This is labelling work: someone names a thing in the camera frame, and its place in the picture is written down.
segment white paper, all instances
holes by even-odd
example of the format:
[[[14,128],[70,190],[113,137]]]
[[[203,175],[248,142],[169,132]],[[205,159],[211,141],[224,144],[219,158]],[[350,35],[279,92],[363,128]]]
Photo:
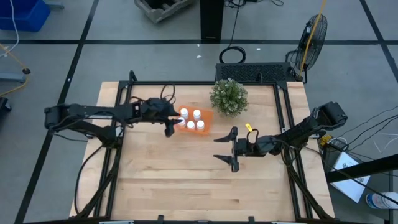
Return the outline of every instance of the white paper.
[[[337,161],[334,165],[335,169],[343,169],[350,166],[358,165],[353,158],[351,158],[347,153],[342,152],[340,156],[337,158]],[[357,181],[366,185],[369,181],[370,176],[355,178]],[[354,202],[358,203],[362,193],[365,189],[362,185],[357,184],[353,180],[343,180],[335,183],[331,183],[332,186],[336,187],[339,191],[343,192],[349,198],[351,198]]]

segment yellow tag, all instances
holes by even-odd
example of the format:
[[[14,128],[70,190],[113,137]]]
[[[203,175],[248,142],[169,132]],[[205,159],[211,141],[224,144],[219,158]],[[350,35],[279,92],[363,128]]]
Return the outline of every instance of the yellow tag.
[[[253,129],[252,129],[252,127],[251,127],[251,125],[249,123],[246,124],[246,127],[248,128],[249,132],[253,131]]]

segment white bottle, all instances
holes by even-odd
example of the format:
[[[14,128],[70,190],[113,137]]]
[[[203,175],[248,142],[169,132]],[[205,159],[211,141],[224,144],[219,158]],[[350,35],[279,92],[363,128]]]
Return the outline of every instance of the white bottle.
[[[203,131],[205,130],[205,123],[203,121],[198,121],[197,122],[197,130],[198,131]]]
[[[179,122],[178,125],[180,127],[185,128],[185,125],[186,125],[185,119],[183,117],[181,117],[181,118],[179,118],[179,120],[181,120],[181,122]]]
[[[181,117],[183,117],[184,119],[188,119],[188,110],[186,108],[182,108],[180,110],[180,114],[181,114]]]
[[[381,193],[393,200],[398,200],[398,193],[397,192],[384,192]],[[398,205],[390,200],[378,195],[378,194],[368,194],[366,197],[366,203],[371,208],[378,208],[378,209],[398,209]]]
[[[188,121],[187,128],[191,130],[195,130],[195,123],[193,121]]]
[[[200,110],[194,110],[193,111],[193,119],[195,121],[199,121],[200,120],[200,116],[201,116]]]

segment white bottle cap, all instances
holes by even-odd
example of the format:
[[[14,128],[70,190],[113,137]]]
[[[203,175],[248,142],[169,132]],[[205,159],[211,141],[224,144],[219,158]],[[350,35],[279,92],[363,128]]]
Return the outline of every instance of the white bottle cap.
[[[188,129],[195,129],[195,123],[193,121],[188,121],[187,128]]]
[[[183,117],[184,119],[188,119],[188,110],[186,108],[182,108],[180,110],[180,114],[181,114],[181,117]]]
[[[193,119],[195,119],[195,121],[199,121],[200,120],[200,110],[194,110],[193,111]]]
[[[183,117],[179,118],[179,120],[182,120],[181,122],[179,122],[179,126],[184,126],[185,127],[185,119]]]
[[[198,121],[197,128],[198,130],[203,130],[205,128],[205,123],[203,121]]]

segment electric fan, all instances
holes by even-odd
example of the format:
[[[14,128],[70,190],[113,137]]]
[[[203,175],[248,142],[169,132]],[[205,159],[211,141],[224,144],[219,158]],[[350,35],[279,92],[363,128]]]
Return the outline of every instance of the electric fan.
[[[307,83],[308,81],[307,70],[312,68],[313,64],[317,61],[319,53],[321,52],[328,28],[328,21],[322,14],[320,14],[318,24],[315,26],[317,17],[318,15],[311,17],[311,19],[305,25],[298,47],[295,50],[288,52],[285,56],[285,62],[288,62],[290,56],[290,62],[294,64],[294,66],[290,67],[289,72],[297,81],[303,81],[301,73],[304,72],[304,83]],[[305,49],[307,48],[308,41],[310,44],[308,46],[307,55],[305,55]]]

